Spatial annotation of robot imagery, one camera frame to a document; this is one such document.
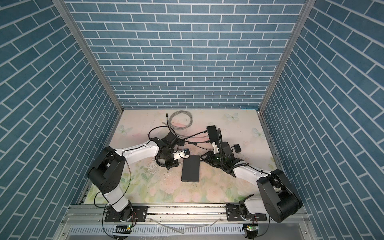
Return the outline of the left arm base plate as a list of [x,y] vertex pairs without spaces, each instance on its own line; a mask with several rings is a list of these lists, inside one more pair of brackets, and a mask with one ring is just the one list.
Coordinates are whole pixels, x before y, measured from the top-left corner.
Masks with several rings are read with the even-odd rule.
[[117,212],[113,207],[107,207],[104,211],[104,221],[107,223],[123,223],[123,222],[145,222],[148,206],[130,206],[128,205],[122,211]]

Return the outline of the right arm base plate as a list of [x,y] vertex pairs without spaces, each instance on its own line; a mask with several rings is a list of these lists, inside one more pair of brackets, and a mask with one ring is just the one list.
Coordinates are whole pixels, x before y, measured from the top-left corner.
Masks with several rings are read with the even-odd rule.
[[267,221],[266,214],[251,214],[246,209],[245,205],[226,204],[226,216],[228,222],[240,222],[240,221]]

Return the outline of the large black box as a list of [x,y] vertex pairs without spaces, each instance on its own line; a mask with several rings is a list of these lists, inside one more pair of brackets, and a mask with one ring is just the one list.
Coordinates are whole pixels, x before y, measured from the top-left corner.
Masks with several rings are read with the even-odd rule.
[[190,156],[183,161],[182,182],[198,183],[200,181],[200,156]]

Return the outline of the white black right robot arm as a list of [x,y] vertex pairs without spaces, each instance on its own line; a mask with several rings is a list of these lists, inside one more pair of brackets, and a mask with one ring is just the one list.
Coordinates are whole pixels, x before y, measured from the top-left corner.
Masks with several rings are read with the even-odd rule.
[[243,219],[249,221],[265,214],[281,223],[303,207],[298,191],[283,171],[264,171],[235,157],[235,153],[241,152],[239,145],[231,147],[227,142],[213,142],[212,146],[212,151],[201,156],[203,162],[259,189],[260,197],[249,195],[235,205]]

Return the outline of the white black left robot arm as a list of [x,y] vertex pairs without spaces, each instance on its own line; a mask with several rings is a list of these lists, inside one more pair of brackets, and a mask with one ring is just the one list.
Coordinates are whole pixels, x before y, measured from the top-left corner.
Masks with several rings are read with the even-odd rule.
[[112,209],[121,213],[129,210],[130,201],[120,187],[123,171],[130,164],[152,158],[162,160],[166,169],[177,167],[179,159],[189,158],[189,149],[175,150],[184,141],[169,133],[163,139],[151,138],[148,142],[124,149],[105,147],[96,157],[87,172],[88,178],[101,191]]

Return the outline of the black power adapter with cord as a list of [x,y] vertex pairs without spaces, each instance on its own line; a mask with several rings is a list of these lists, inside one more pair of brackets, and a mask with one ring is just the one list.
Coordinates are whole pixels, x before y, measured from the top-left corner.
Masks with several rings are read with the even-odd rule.
[[191,141],[188,141],[188,140],[185,140],[185,139],[179,139],[177,141],[177,145],[178,146],[184,146],[185,144],[188,144],[188,145],[197,146],[198,148],[201,148],[201,149],[209,151],[209,149],[206,149],[206,148],[203,148],[203,147],[199,146],[199,144],[207,144],[207,143],[210,143],[210,141],[191,142]]

